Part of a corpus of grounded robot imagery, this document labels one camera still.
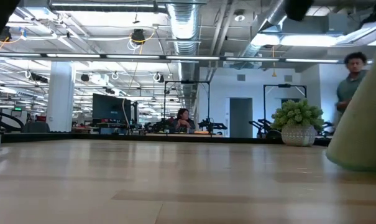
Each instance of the doorway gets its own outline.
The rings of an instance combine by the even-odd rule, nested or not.
[[[252,138],[252,98],[231,98],[229,117],[230,138]]]

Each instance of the woman's hair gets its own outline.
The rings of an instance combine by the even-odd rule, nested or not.
[[[183,113],[185,113],[186,111],[189,113],[189,110],[188,110],[188,109],[181,108],[181,109],[178,111],[178,113],[177,113],[177,120],[181,119]]]

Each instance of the green plant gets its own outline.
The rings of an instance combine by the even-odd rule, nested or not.
[[[324,123],[322,114],[323,111],[317,106],[308,105],[307,99],[297,103],[289,100],[272,115],[274,122],[271,127],[281,130],[284,125],[312,125],[315,130],[321,131]]]

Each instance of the computer monitor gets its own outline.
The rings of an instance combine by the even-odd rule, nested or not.
[[[93,95],[93,118],[94,119],[115,119],[126,122],[122,109],[123,99],[114,96],[100,94]],[[127,122],[131,120],[131,101],[125,100],[124,110],[126,111]]]

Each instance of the white pot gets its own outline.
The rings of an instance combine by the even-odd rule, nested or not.
[[[316,134],[312,125],[286,125],[282,128],[282,140],[289,146],[312,146]]]

